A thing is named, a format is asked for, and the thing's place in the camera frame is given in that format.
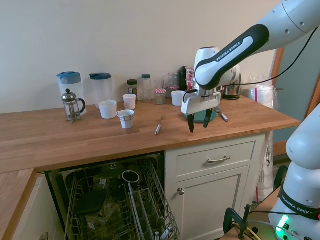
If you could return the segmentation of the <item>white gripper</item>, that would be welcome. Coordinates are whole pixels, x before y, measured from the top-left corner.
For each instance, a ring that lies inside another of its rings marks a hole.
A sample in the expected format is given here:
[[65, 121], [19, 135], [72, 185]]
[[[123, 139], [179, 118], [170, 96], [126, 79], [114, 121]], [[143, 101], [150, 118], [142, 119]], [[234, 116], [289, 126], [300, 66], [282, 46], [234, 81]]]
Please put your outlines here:
[[194, 132], [195, 113], [206, 111], [203, 120], [203, 127], [206, 129], [212, 117], [212, 111], [218, 107], [221, 102], [221, 93], [214, 92], [209, 97], [198, 95], [198, 91], [192, 90], [186, 92], [182, 99], [181, 112], [187, 116], [188, 127], [191, 133]]

